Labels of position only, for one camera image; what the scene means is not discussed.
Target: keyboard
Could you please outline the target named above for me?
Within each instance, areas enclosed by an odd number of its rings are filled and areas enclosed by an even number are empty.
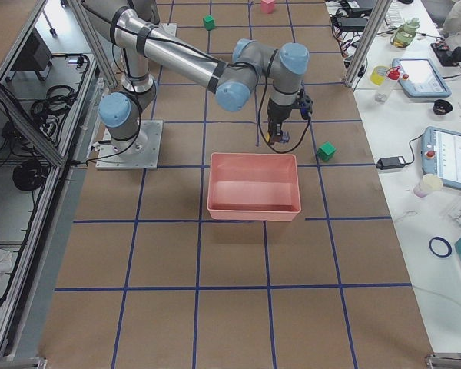
[[[391,3],[386,16],[384,17],[384,21],[389,28],[398,28],[405,24],[405,20],[400,14],[400,8],[398,7],[397,2]]]

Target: tablet screen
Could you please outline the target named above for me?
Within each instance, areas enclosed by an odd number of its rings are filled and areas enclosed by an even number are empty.
[[[435,130],[439,160],[437,175],[461,183],[461,136]]]
[[[402,70],[408,74],[417,92],[443,92],[432,65],[425,59],[400,59]]]

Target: black speaker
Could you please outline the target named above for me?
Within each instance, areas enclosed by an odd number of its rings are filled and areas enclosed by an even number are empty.
[[[40,188],[48,177],[48,167],[43,167],[38,159],[29,159],[14,168],[12,180],[21,191]]]

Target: white cup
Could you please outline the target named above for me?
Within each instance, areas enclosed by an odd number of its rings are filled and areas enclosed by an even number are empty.
[[[425,198],[428,194],[438,191],[443,187],[443,180],[436,175],[427,174],[413,189],[413,193],[419,198]]]

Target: pink tray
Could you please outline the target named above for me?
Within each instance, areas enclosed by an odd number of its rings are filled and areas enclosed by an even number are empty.
[[[214,152],[207,209],[213,219],[291,221],[300,213],[295,155]]]

